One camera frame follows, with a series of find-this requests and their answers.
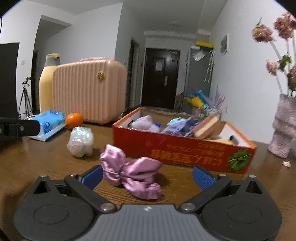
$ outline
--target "tripod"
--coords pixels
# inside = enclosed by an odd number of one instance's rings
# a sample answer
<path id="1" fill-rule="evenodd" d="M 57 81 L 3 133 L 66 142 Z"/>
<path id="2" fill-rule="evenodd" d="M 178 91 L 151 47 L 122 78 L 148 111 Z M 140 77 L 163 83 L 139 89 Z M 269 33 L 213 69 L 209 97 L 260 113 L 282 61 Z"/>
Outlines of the tripod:
<path id="1" fill-rule="evenodd" d="M 26 81 L 24 81 L 22 84 L 23 84 L 23 88 L 22 88 L 22 97 L 20 98 L 20 107 L 19 107 L 19 111 L 18 111 L 18 116 L 19 118 L 21 118 L 21 115 L 23 114 L 26 114 L 26 116 L 30 116 L 30 112 L 32 112 L 33 114 L 33 111 L 32 111 L 32 106 L 31 106 L 31 103 L 30 103 L 30 100 L 29 100 L 29 96 L 28 96 L 28 92 L 27 92 L 27 89 L 26 89 L 26 85 L 30 86 L 28 84 L 28 80 L 32 80 L 32 77 L 28 77 L 26 78 Z M 22 106 L 22 98 L 24 97 L 24 102 L 25 102 L 25 113 L 21 113 L 20 114 L 20 108 Z"/>

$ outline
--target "pink hair bow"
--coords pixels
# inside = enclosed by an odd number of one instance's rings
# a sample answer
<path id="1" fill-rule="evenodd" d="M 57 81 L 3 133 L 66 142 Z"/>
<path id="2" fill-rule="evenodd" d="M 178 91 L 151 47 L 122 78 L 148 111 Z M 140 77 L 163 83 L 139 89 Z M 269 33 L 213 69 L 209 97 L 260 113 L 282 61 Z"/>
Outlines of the pink hair bow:
<path id="1" fill-rule="evenodd" d="M 112 185 L 122 184 L 137 198 L 160 198 L 161 187 L 154 182 L 154 175 L 161 167 L 161 162 L 148 157 L 126 162 L 124 152 L 112 145 L 106 145 L 100 159 L 104 178 Z"/>

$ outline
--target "pink suitcase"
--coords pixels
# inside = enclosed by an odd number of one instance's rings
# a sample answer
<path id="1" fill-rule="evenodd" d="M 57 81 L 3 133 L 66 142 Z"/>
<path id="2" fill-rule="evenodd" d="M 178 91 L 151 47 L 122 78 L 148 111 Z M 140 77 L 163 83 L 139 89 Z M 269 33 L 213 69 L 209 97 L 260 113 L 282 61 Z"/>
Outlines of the pink suitcase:
<path id="1" fill-rule="evenodd" d="M 125 110 L 127 70 L 109 58 L 59 65 L 53 78 L 53 108 L 84 121 L 105 124 Z"/>

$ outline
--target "green leaf logo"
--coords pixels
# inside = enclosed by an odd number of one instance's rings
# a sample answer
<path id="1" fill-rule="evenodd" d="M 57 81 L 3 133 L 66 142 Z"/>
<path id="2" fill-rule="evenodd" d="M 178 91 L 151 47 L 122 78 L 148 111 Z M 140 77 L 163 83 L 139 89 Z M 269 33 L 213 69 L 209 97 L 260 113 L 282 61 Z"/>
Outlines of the green leaf logo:
<path id="1" fill-rule="evenodd" d="M 250 160 L 250 152 L 247 149 L 239 149 L 233 153 L 228 159 L 228 166 L 232 171 L 243 169 Z"/>

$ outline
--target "blue gripper pad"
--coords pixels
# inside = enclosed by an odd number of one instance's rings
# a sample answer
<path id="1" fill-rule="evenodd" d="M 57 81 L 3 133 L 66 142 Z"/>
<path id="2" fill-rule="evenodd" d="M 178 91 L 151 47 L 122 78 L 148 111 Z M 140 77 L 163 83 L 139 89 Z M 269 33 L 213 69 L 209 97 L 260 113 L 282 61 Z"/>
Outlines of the blue gripper pad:
<path id="1" fill-rule="evenodd" d="M 214 175 L 197 166 L 192 170 L 192 178 L 202 190 L 207 189 L 216 182 Z"/>
<path id="2" fill-rule="evenodd" d="M 79 181 L 90 189 L 94 189 L 103 180 L 103 168 L 96 165 L 79 177 Z"/>

